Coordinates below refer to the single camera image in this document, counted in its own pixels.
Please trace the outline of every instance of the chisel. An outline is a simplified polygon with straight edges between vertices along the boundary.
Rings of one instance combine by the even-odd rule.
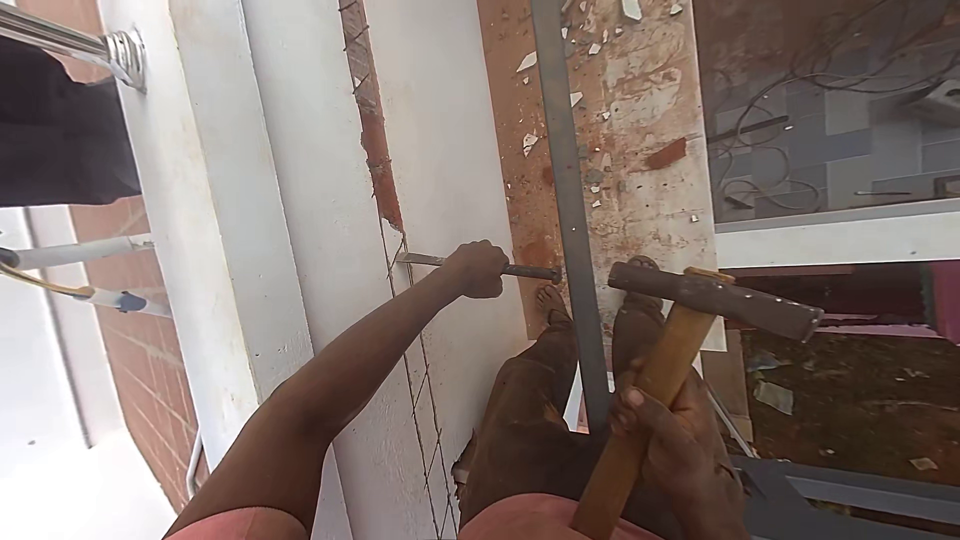
[[[429,255],[420,255],[417,253],[400,253],[396,256],[396,262],[408,262],[410,264],[425,264],[427,266],[443,266],[446,258],[430,257]],[[521,266],[519,264],[508,264],[503,267],[503,274],[508,276],[518,276],[521,278],[535,278],[537,280],[549,280],[554,284],[564,279],[564,272],[560,266],[553,268],[542,268],[539,266]]]

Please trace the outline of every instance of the wooden hammer handle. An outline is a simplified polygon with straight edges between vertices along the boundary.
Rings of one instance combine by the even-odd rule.
[[[663,335],[647,356],[634,386],[670,406],[707,338],[715,315],[674,304]],[[572,527],[592,540],[608,540],[634,490],[649,440],[611,435],[573,515]]]

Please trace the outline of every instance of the hammer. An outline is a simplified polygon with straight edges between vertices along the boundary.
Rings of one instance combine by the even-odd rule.
[[[671,406],[717,315],[805,342],[824,311],[738,287],[733,277],[699,268],[682,275],[617,262],[613,288],[674,301],[663,334],[646,357],[633,386]],[[607,540],[616,527],[646,458],[644,433],[611,435],[577,505],[571,526],[592,540]]]

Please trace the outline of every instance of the brick wall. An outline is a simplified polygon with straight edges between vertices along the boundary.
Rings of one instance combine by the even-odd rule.
[[[18,0],[17,6],[76,30],[102,33],[96,0]],[[81,61],[61,61],[75,81],[89,83],[109,76],[106,70]],[[71,213],[81,242],[150,231],[140,197],[103,207],[76,206]],[[86,265],[86,272],[94,286],[166,302],[152,251],[95,260]],[[174,323],[105,307],[97,307],[97,316],[127,427],[179,512],[187,501],[184,477],[197,436],[197,418]],[[200,479],[205,476],[202,462]]]

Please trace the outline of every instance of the wrist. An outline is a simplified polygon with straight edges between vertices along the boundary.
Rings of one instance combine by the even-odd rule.
[[[452,267],[440,266],[433,272],[430,272],[421,282],[426,282],[440,292],[441,298],[447,304],[452,303],[464,295],[463,277]]]

